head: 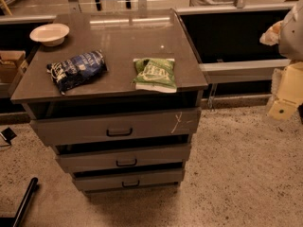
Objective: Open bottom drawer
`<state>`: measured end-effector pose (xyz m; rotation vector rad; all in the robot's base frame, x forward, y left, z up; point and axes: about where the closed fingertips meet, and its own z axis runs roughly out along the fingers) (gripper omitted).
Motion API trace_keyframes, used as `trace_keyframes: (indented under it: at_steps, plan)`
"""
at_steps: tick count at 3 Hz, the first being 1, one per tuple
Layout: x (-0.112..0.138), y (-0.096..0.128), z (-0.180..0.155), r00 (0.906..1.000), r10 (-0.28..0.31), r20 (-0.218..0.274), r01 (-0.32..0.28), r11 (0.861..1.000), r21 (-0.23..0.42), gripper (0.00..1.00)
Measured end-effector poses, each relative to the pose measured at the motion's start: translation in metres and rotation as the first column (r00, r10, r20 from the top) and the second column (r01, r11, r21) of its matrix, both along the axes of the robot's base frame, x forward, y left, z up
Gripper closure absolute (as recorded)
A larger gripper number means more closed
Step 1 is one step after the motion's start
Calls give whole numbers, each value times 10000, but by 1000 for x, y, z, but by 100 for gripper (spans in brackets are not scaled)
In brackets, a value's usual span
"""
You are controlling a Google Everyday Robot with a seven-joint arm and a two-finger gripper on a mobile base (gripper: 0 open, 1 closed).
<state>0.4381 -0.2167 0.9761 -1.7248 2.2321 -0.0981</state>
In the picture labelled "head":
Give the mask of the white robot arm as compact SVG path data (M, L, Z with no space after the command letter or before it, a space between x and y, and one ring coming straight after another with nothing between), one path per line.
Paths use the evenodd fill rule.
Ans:
M277 44L279 54L289 60L283 69L274 70L265 113L276 121L287 120L303 104L303 0L295 3L283 20L271 25L259 41Z

